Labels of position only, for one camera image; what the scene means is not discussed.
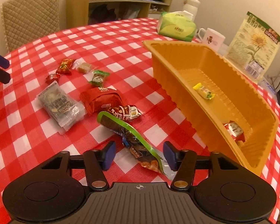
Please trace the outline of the orange plastic tray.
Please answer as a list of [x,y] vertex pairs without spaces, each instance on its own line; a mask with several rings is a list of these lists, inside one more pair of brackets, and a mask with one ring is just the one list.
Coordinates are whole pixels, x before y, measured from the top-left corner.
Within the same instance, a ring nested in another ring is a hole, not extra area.
[[[260,175],[275,140],[279,120],[240,72],[218,53],[200,43],[144,41],[152,54],[153,76],[190,121],[202,142],[256,175]],[[202,98],[202,83],[215,94]],[[223,127],[235,121],[245,142],[234,141]]]

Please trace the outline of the red brown small snack packet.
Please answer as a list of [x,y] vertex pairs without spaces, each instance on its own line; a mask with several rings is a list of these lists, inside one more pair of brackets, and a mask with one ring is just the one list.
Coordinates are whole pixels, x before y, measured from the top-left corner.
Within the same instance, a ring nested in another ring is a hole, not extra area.
[[131,121],[141,116],[141,112],[135,105],[109,107],[107,112],[123,121]]

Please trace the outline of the red white checkered tablecloth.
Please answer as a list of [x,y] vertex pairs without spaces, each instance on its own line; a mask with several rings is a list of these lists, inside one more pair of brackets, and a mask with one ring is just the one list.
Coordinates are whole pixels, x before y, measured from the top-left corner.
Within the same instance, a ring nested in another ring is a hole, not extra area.
[[39,105],[36,96],[46,88],[45,79],[65,58],[83,58],[109,72],[105,87],[125,96],[141,116],[134,128],[162,149],[165,141],[177,148],[208,155],[206,145],[153,78],[151,53],[145,40],[162,40],[156,20],[134,19],[72,28],[29,43],[7,55],[11,80],[0,83],[0,223],[10,217],[2,193],[14,179],[60,151],[80,155],[116,141],[117,153],[106,178],[109,182],[165,181],[165,176],[141,167],[122,146],[120,136],[86,115],[61,133],[56,122]]

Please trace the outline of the small red candy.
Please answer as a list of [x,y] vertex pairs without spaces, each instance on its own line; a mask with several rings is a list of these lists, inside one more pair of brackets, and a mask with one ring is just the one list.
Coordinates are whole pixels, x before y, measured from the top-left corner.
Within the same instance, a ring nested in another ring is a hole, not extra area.
[[60,79],[60,75],[59,75],[59,74],[57,74],[57,73],[52,73],[52,74],[50,74],[49,76],[46,77],[45,82],[46,82],[47,84],[51,84],[51,83],[53,83],[54,81],[56,81],[56,82],[58,83],[59,79]]

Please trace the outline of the red white snack packet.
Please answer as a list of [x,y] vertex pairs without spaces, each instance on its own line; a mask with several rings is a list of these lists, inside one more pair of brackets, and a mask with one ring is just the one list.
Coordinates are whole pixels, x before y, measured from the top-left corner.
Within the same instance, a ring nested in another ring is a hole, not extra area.
[[245,135],[243,129],[235,122],[229,121],[223,127],[228,131],[234,141],[245,142]]

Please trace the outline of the wooden shelf unit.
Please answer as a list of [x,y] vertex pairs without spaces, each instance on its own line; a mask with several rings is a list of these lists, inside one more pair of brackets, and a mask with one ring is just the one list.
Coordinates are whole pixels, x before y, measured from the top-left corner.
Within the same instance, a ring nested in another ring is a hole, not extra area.
[[162,11],[169,11],[172,0],[67,0],[66,28],[86,26],[93,10],[103,4],[107,9],[114,9],[117,19],[122,19],[130,6],[139,8],[137,18],[146,18],[150,15],[159,15]]

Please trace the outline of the yellow wrapped candy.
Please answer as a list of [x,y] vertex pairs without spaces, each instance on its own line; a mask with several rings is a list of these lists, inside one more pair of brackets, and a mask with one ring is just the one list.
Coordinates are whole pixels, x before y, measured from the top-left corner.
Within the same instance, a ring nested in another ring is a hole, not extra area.
[[202,83],[198,83],[195,86],[193,86],[193,89],[204,99],[211,100],[215,97],[215,94],[210,91],[206,86],[204,86]]

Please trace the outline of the quilted beige chair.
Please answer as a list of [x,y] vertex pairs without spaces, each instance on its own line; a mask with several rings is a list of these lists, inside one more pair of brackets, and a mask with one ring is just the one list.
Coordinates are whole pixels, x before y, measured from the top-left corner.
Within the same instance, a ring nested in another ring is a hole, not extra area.
[[7,0],[0,6],[9,52],[60,30],[59,0]]

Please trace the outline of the red pastry packet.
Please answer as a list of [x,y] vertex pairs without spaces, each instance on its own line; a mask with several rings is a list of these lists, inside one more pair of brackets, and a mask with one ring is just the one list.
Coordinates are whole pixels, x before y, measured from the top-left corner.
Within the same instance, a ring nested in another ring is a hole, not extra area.
[[127,101],[118,90],[111,88],[90,88],[80,94],[80,100],[83,103],[88,115],[104,111],[109,107],[124,106]]

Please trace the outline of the green brown snack bag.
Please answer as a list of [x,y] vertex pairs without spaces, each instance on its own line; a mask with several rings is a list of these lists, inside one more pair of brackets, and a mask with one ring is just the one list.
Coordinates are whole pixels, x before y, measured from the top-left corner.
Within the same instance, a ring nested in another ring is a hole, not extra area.
[[127,122],[116,118],[107,111],[99,112],[97,122],[122,137],[122,144],[144,168],[174,179],[176,172],[171,170],[163,152],[151,146],[141,134]]

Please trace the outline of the white mug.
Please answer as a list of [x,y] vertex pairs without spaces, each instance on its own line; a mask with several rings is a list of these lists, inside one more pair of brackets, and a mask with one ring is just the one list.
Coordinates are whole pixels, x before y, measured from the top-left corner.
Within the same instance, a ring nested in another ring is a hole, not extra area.
[[212,50],[218,52],[223,42],[225,41],[225,36],[211,28],[200,28],[197,31],[197,36],[201,43],[209,46]]

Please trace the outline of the sunflower seed bag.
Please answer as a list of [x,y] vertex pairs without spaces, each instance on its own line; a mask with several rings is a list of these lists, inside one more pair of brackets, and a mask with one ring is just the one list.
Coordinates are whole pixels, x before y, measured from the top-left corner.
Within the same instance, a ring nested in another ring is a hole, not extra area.
[[266,22],[247,12],[224,58],[250,80],[263,79],[280,47],[280,35]]

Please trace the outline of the clear brown candy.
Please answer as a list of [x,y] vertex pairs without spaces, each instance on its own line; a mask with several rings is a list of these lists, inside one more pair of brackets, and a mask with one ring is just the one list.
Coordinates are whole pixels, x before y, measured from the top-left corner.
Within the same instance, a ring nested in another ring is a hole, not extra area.
[[87,74],[94,70],[94,66],[87,63],[83,58],[75,60],[72,68],[83,74]]

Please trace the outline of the green candy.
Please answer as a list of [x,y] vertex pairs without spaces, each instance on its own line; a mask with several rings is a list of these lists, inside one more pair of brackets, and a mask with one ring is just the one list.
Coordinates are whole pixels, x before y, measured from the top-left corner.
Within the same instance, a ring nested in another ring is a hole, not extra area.
[[98,87],[102,87],[109,75],[110,75],[109,72],[105,72],[102,70],[94,70],[93,77],[91,81],[89,81],[89,83]]

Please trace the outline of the white thermos bottle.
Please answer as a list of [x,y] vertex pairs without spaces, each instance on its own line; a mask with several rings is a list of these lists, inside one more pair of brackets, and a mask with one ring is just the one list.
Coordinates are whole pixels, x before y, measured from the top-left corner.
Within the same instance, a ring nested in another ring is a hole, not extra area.
[[183,2],[183,10],[193,15],[192,21],[194,21],[196,18],[199,5],[199,0],[184,0]]

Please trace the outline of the green tissue pack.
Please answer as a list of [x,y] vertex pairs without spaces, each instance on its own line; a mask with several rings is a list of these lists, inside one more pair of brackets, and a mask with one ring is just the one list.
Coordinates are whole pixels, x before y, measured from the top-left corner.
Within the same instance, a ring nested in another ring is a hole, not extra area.
[[180,41],[192,41],[196,24],[187,11],[163,12],[158,20],[157,33]]

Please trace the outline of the clear grey snack packet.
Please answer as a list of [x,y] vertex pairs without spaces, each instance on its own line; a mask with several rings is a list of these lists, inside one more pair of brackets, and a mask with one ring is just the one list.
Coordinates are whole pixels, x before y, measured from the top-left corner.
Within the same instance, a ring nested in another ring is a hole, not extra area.
[[56,81],[37,95],[37,100],[64,131],[68,131],[86,114],[84,105],[65,93]]

